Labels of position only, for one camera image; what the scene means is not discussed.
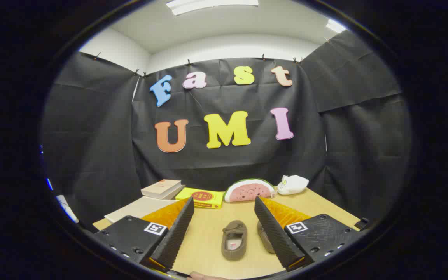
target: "brown slipper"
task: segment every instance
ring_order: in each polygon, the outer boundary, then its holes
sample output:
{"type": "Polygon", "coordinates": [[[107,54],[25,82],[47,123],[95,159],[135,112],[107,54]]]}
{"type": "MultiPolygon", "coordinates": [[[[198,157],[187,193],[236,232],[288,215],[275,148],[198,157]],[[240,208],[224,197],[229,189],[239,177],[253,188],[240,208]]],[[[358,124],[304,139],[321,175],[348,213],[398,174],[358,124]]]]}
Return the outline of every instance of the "brown slipper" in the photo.
{"type": "Polygon", "coordinates": [[[262,243],[264,244],[265,250],[269,253],[274,253],[274,248],[272,248],[272,244],[269,241],[269,238],[267,238],[267,234],[265,233],[264,227],[260,224],[260,221],[257,224],[257,231],[262,243]]]}
{"type": "Polygon", "coordinates": [[[222,231],[222,255],[230,261],[241,259],[247,251],[247,226],[235,220],[222,231]]]}

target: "black backdrop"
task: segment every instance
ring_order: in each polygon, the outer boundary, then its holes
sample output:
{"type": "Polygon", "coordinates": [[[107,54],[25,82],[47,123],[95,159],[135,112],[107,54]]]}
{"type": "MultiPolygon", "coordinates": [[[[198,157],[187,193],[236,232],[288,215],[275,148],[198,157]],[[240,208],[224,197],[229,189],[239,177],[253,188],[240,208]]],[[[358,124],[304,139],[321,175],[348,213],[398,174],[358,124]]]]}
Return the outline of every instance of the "black backdrop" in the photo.
{"type": "Polygon", "coordinates": [[[309,188],[370,220],[389,210],[403,186],[412,135],[400,88],[385,64],[349,32],[343,32],[303,62],[219,59],[181,65],[139,78],[113,63],[78,53],[52,88],[43,124],[48,174],[82,225],[137,199],[140,188],[160,179],[189,187],[226,190],[251,177],[276,184],[282,175],[310,179],[309,188]],[[250,66],[255,81],[236,85],[233,69],[250,66]],[[282,66],[293,80],[280,85],[270,72],[282,66]],[[203,71],[208,85],[184,89],[188,73],[203,71]],[[171,99],[156,106],[149,90],[165,75],[171,99]],[[295,136],[276,140],[272,108],[288,108],[295,136]],[[227,123],[248,113],[251,144],[207,149],[205,115],[227,123]],[[158,122],[188,119],[185,147],[158,149],[158,122]]]}
{"type": "Polygon", "coordinates": [[[140,80],[133,107],[132,137],[137,151],[138,173],[143,185],[159,178],[181,179],[189,187],[226,190],[233,182],[262,178],[272,184],[281,176],[301,175],[312,179],[321,170],[325,157],[325,139],[319,114],[313,102],[309,80],[299,65],[285,60],[258,58],[219,59],[165,69],[140,80]],[[238,66],[253,69],[251,85],[237,85],[233,70],[238,66]],[[276,66],[290,71],[291,87],[280,85],[273,73],[276,66]],[[206,73],[203,89],[184,89],[186,75],[194,71],[206,73]],[[156,107],[149,91],[151,85],[171,75],[171,99],[156,107]],[[272,108],[288,108],[289,126],[295,136],[276,140],[272,108]],[[251,144],[222,145],[208,149],[208,124],[204,117],[219,114],[228,123],[238,110],[248,113],[247,133],[251,144]],[[166,154],[156,144],[158,122],[171,122],[169,142],[177,140],[174,121],[188,119],[184,149],[166,154]]]}
{"type": "Polygon", "coordinates": [[[131,143],[130,102],[137,76],[112,62],[74,55],[44,108],[46,174],[81,224],[139,197],[131,143]]]}

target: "yellow box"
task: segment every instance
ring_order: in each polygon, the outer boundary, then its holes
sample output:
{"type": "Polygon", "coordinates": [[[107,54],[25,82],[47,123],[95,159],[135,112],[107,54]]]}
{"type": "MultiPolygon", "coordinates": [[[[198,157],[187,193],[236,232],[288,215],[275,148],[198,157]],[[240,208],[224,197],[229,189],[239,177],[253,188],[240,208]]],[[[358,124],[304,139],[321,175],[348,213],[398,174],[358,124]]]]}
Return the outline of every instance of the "yellow box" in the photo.
{"type": "Polygon", "coordinates": [[[195,207],[220,209],[224,193],[224,191],[184,188],[178,195],[176,195],[176,199],[181,200],[192,196],[195,207]]]}

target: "yellow letter m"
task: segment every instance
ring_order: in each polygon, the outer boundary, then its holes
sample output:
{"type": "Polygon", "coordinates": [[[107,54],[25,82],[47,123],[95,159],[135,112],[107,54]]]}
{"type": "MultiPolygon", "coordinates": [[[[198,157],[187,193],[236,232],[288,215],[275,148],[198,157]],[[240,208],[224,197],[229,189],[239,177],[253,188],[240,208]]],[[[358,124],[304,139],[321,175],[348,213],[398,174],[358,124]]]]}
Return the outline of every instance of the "yellow letter m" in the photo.
{"type": "Polygon", "coordinates": [[[248,115],[249,114],[243,110],[234,112],[227,125],[219,114],[206,115],[203,118],[208,123],[209,142],[206,144],[206,147],[214,149],[221,146],[221,142],[217,139],[217,135],[219,135],[220,140],[222,140],[224,145],[228,146],[229,142],[231,142],[233,133],[233,145],[249,145],[251,140],[247,135],[247,123],[245,122],[248,115]]]}

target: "table surface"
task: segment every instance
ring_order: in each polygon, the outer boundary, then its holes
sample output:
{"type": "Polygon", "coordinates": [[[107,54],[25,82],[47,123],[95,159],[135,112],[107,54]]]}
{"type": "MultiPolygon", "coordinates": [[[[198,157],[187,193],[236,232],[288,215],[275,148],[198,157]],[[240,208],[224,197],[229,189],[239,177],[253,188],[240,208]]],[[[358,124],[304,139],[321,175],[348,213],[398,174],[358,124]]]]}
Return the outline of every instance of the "table surface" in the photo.
{"type": "MultiPolygon", "coordinates": [[[[273,200],[311,217],[327,214],[357,230],[354,225],[359,218],[309,189],[294,195],[277,195],[273,200]]],[[[265,250],[257,232],[257,222],[254,201],[223,202],[221,209],[195,208],[172,270],[185,274],[197,271],[229,279],[254,278],[284,271],[276,255],[265,250]],[[221,253],[222,229],[233,220],[241,220],[248,230],[247,251],[238,261],[228,261],[221,253]]],[[[93,225],[102,230],[110,224],[103,219],[93,225]]]]}

